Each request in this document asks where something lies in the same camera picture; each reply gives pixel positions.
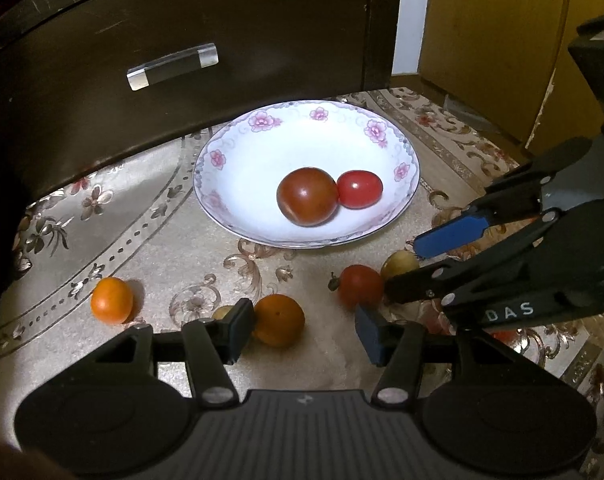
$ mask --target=yellow wooden panel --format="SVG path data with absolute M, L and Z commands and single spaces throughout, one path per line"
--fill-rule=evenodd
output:
M 535 155 L 570 137 L 594 137 L 600 132 L 604 113 L 567 47 L 577 37 L 575 29 L 579 24 L 601 14 L 604 14 L 604 0 L 569 0 L 554 90 L 544 105 L 540 126 L 528 146 Z
M 429 0 L 419 73 L 525 140 L 556 62 L 564 0 Z

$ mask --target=table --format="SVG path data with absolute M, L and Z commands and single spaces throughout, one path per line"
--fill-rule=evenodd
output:
M 227 367 L 240 396 L 249 388 L 370 393 L 381 371 L 368 362 L 352 314 L 338 307 L 326 287 L 331 272 L 354 263 L 379 269 L 389 254 L 456 215 L 516 163 L 406 88 L 338 99 L 393 121 L 420 161 L 412 204 L 365 240 L 322 250 L 279 250 L 238 239 L 211 221 L 192 196 L 192 168 L 223 124 L 99 170 L 30 206 L 15 239 L 15 280 L 0 304 L 0 436 L 15 442 L 13 415 L 32 389 L 125 327 L 143 322 L 156 332 L 176 330 L 218 306 L 242 297 L 256 301 L 271 292 L 300 303 L 306 330 L 287 350 L 251 341 L 240 361 Z M 470 257 L 519 227 L 493 227 L 452 255 Z M 123 326 L 101 324 L 90 311 L 95 283 L 110 275 L 127 280 L 135 293 L 137 311 Z M 382 311 L 391 319 L 448 330 L 437 300 L 385 305 Z M 521 330 L 509 343 L 596 407 L 601 428 L 585 472 L 591 479 L 604 478 L 604 317 Z M 190 394 L 184 365 L 160 364 L 159 377 Z M 422 394 L 446 379 L 446 367 L 429 368 Z

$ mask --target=plate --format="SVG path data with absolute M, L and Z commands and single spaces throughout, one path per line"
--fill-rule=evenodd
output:
M 280 181 L 305 166 L 334 180 L 349 170 L 375 173 L 384 185 L 373 206 L 300 227 L 276 202 Z M 390 121 L 354 105 L 296 101 L 254 110 L 211 137 L 196 161 L 193 186 L 202 209 L 234 234 L 260 244 L 311 249 L 368 236 L 408 207 L 418 187 L 415 151 Z

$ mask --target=white wall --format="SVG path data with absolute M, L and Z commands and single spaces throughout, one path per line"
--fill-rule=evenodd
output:
M 420 60 L 427 0 L 400 0 L 393 74 L 416 73 Z

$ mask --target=ribbed black surface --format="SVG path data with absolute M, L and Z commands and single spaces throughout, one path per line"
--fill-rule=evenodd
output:
M 130 480 L 488 479 L 433 450 L 405 413 L 372 408 L 360 391 L 255 391 L 209 412 L 162 463 Z M 577 480 L 577 473 L 555 477 Z

